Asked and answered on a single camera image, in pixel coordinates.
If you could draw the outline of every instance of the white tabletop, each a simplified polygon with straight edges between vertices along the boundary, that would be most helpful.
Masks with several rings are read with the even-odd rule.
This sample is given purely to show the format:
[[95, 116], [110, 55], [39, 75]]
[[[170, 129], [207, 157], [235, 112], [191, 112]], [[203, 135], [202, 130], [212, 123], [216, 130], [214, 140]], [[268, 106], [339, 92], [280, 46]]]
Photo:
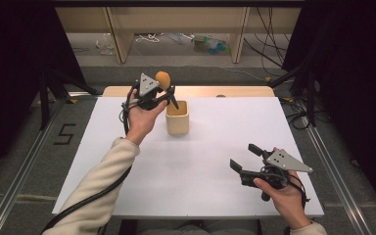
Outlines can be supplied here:
[[[250, 218], [279, 215], [257, 188], [241, 185], [230, 159], [243, 169], [259, 171], [261, 157], [248, 150], [285, 149], [302, 160], [277, 98], [181, 98], [188, 101], [190, 130], [169, 135], [165, 112], [141, 144], [132, 171], [125, 179], [114, 215], [123, 218]], [[98, 98], [69, 175], [53, 212], [87, 171], [108, 152], [112, 141], [124, 136], [118, 119], [122, 97]], [[299, 173], [310, 202], [310, 217], [324, 212], [306, 173]]]

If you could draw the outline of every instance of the beige sleeve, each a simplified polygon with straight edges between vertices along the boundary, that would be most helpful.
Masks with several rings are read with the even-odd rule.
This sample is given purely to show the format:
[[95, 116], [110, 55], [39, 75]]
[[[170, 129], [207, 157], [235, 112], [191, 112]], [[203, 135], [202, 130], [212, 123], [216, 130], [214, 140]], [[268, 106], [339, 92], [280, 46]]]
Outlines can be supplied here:
[[327, 235], [325, 228], [317, 223], [313, 222], [311, 225], [296, 229], [296, 230], [291, 230], [291, 235]]
[[[84, 176], [71, 193], [62, 211], [113, 184], [133, 164], [138, 154], [137, 145], [125, 139], [116, 139], [112, 149]], [[74, 211], [44, 234], [97, 234], [99, 227], [105, 225], [112, 216], [120, 187], [121, 185], [106, 196]]]

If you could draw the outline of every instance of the cable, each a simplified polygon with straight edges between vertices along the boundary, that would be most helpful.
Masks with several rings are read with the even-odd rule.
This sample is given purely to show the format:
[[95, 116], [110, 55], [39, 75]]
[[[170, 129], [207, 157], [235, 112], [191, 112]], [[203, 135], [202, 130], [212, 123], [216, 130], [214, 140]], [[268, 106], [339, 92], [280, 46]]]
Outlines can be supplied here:
[[305, 188], [304, 184], [302, 183], [302, 181], [298, 177], [296, 177], [295, 175], [291, 175], [291, 174], [289, 176], [295, 178], [301, 184], [301, 187], [300, 187], [297, 184], [295, 184], [294, 182], [292, 182], [291, 180], [288, 181], [289, 185], [298, 189], [298, 191], [301, 192], [301, 194], [302, 194], [302, 207], [305, 208], [306, 203], [309, 202], [309, 199], [306, 197], [306, 188]]
[[230, 69], [223, 68], [223, 67], [218, 67], [218, 68], [220, 68], [220, 69], [222, 69], [222, 70], [224, 70], [224, 71], [233, 71], [233, 72], [238, 72], [238, 73], [244, 73], [244, 74], [247, 74], [247, 75], [249, 75], [249, 76], [254, 77], [254, 78], [257, 79], [257, 80], [265, 81], [265, 79], [260, 78], [260, 77], [257, 77], [257, 76], [254, 76], [254, 75], [252, 75], [252, 74], [250, 74], [250, 73], [248, 73], [248, 72], [246, 72], [246, 71], [241, 71], [241, 70], [230, 70]]
[[291, 42], [291, 40], [289, 39], [288, 36], [286, 36], [286, 34], [283, 34], [285, 37], [286, 37], [286, 40], [288, 40], [288, 42]]
[[[307, 116], [307, 113], [306, 111], [301, 108], [300, 106], [298, 106], [295, 102], [296, 99], [299, 99], [299, 98], [295, 98], [293, 102], [287, 102], [287, 101], [281, 101], [281, 104], [284, 105], [284, 104], [288, 104], [291, 106], [292, 110], [295, 111], [294, 114], [291, 114], [291, 115], [287, 115], [286, 116], [286, 119], [288, 118], [291, 118], [291, 120], [288, 121], [289, 124], [291, 124], [295, 129], [297, 130], [302, 130], [302, 129], [307, 129], [309, 127], [309, 123], [307, 123], [305, 126], [298, 126], [296, 124], [296, 121], [300, 118], [303, 118], [303, 117], [306, 117]], [[314, 114], [320, 114], [320, 113], [325, 113], [326, 111], [325, 110], [317, 110], [317, 111], [314, 111], [313, 113]]]
[[127, 93], [126, 102], [121, 105], [121, 107], [123, 108], [123, 110], [121, 111], [121, 114], [122, 114], [121, 122], [123, 122], [124, 134], [126, 135], [127, 135], [127, 132], [129, 132], [128, 118], [129, 118], [129, 111], [131, 109], [129, 108], [130, 96], [132, 95], [132, 92], [134, 89], [136, 89], [136, 87], [137, 87], [137, 84], [132, 85], [129, 92]]
[[143, 36], [143, 34], [139, 34], [139, 38], [135, 39], [136, 42], [140, 42], [143, 40], [146, 40], [149, 42], [155, 42], [155, 43], [160, 42], [160, 39], [157, 38], [157, 35], [155, 33], [154, 34], [148, 33], [148, 37]]
[[[264, 40], [264, 42], [263, 42], [263, 50], [262, 50], [262, 54], [264, 54], [265, 46], [269, 46], [269, 44], [267, 43], [267, 39], [270, 38], [271, 41], [273, 42], [273, 45], [274, 45], [274, 46], [272, 46], [272, 47], [274, 47], [274, 48], [276, 49], [276, 54], [277, 54], [277, 56], [278, 56], [278, 58], [279, 58], [281, 64], [283, 64], [283, 61], [284, 61], [283, 55], [280, 53], [280, 49], [279, 49], [279, 47], [277, 46], [277, 44], [276, 44], [276, 40], [275, 40], [275, 38], [274, 38], [273, 23], [272, 23], [272, 14], [273, 14], [273, 10], [272, 10], [272, 8], [269, 8], [269, 25], [268, 25], [268, 26], [266, 26], [266, 23], [265, 23], [264, 19], [262, 18], [261, 13], [260, 13], [260, 11], [259, 11], [259, 8], [257, 8], [257, 10], [258, 10], [258, 15], [259, 15], [259, 17], [260, 17], [260, 19], [261, 19], [261, 22], [263, 23], [264, 29], [265, 29], [265, 31], [266, 31], [266, 33], [267, 33], [266, 38], [265, 38], [265, 40]], [[280, 76], [279, 74], [274, 74], [274, 73], [269, 72], [269, 71], [265, 68], [263, 58], [261, 58], [261, 64], [262, 64], [262, 67], [264, 68], [264, 70], [265, 70], [267, 73], [269, 73], [269, 74], [271, 74], [271, 75], [275, 75], [275, 76]]]
[[268, 56], [264, 55], [263, 52], [259, 51], [258, 49], [254, 48], [247, 40], [246, 38], [244, 38], [244, 41], [252, 48], [252, 50], [254, 50], [255, 52], [259, 53], [262, 57], [265, 57], [267, 60], [269, 60], [270, 62], [272, 62], [273, 64], [275, 64], [276, 66], [278, 67], [282, 67], [282, 65], [280, 65], [279, 63], [273, 61], [271, 58], [269, 58]]
[[63, 218], [65, 218], [66, 216], [68, 216], [69, 214], [77, 211], [78, 209], [84, 207], [85, 205], [91, 203], [91, 202], [94, 202], [96, 201], [97, 199], [100, 199], [101, 197], [107, 195], [108, 193], [112, 192], [114, 189], [116, 189], [122, 182], [123, 180], [127, 177], [127, 175], [130, 173], [130, 170], [131, 170], [132, 166], [130, 166], [125, 172], [124, 174], [116, 181], [114, 182], [113, 184], [111, 184], [109, 187], [107, 187], [106, 189], [104, 189], [103, 191], [101, 191], [100, 193], [97, 193], [93, 196], [90, 196], [84, 200], [82, 200], [81, 202], [78, 202], [74, 205], [72, 205], [71, 207], [65, 209], [64, 211], [60, 212], [59, 214], [57, 214], [53, 219], [51, 219], [50, 222], [48, 222], [48, 224], [45, 226], [44, 230], [41, 232], [44, 233], [45, 230], [48, 230], [52, 227], [54, 227], [58, 222], [60, 222]]
[[[261, 42], [261, 43], [264, 44], [264, 42], [263, 42], [260, 38], [258, 38], [258, 35], [257, 35], [256, 33], [255, 33], [255, 38], [256, 38], [259, 42]], [[268, 47], [273, 47], [273, 48], [275, 48], [275, 49], [282, 50], [282, 51], [287, 51], [287, 50], [284, 49], [284, 48], [276, 47], [276, 46], [273, 46], [273, 45], [270, 45], [270, 44], [267, 44], [267, 43], [266, 43], [266, 46], [268, 46]]]

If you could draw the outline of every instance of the finger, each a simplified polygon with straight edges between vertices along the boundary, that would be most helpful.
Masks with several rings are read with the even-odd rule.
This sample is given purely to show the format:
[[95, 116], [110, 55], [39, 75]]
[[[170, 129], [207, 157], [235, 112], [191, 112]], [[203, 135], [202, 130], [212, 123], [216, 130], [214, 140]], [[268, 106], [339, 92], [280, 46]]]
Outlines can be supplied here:
[[130, 94], [130, 100], [134, 100], [134, 99], [135, 99], [135, 97], [136, 97], [136, 92], [137, 92], [136, 89], [133, 89], [133, 90], [132, 90], [132, 93]]
[[294, 183], [294, 184], [296, 184], [298, 186], [301, 186], [301, 182], [299, 182], [300, 179], [299, 179], [298, 174], [295, 171], [293, 171], [293, 170], [289, 170], [288, 173], [289, 173], [289, 175], [292, 175], [292, 176], [296, 177], [296, 178], [295, 177], [290, 177], [290, 180], [292, 181], [292, 183]]
[[255, 178], [253, 182], [256, 184], [256, 186], [261, 189], [264, 193], [266, 193], [268, 196], [271, 198], [276, 194], [276, 189], [270, 186], [266, 181], [260, 179], [260, 178]]
[[167, 101], [163, 100], [154, 109], [152, 109], [152, 112], [157, 116], [166, 108], [166, 105]]

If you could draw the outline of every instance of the right hand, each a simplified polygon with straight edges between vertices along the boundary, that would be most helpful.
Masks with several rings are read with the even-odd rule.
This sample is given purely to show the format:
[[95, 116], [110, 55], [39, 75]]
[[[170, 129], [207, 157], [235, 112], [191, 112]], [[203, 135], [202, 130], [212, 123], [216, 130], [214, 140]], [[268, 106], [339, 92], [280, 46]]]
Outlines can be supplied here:
[[[130, 100], [135, 99], [137, 90], [133, 90]], [[146, 111], [140, 107], [129, 107], [129, 131], [126, 139], [140, 145], [145, 136], [152, 131], [158, 115], [166, 108], [167, 101], [160, 102], [154, 109]]]
[[[289, 170], [290, 175], [298, 177], [295, 171]], [[294, 177], [290, 177], [291, 181], [298, 186], [301, 183]], [[305, 215], [302, 206], [302, 194], [293, 186], [286, 186], [283, 189], [274, 189], [262, 179], [255, 178], [256, 186], [266, 193], [273, 200], [274, 207], [288, 222], [291, 229], [298, 229], [310, 225], [310, 220]]]

